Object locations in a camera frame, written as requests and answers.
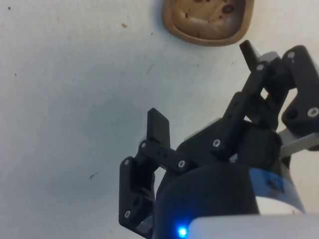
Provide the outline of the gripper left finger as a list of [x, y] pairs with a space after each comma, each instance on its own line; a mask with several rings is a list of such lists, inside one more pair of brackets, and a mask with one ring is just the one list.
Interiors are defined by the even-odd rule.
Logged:
[[147, 135], [134, 157], [125, 158], [119, 175], [119, 224], [138, 235], [154, 231], [155, 171], [162, 168], [168, 174], [163, 183], [188, 172], [191, 161], [171, 149], [169, 121], [152, 108], [147, 114]]

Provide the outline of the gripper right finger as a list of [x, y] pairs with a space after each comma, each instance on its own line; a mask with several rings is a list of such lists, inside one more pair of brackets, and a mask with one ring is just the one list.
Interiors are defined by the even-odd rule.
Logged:
[[290, 90], [297, 95], [282, 115], [289, 133], [282, 155], [303, 149], [319, 149], [319, 71], [308, 50], [302, 45], [282, 57], [261, 60], [250, 41], [240, 44], [250, 69], [243, 87], [232, 98], [212, 138], [211, 150], [219, 156], [230, 155], [240, 136], [249, 128], [274, 132], [278, 116]]

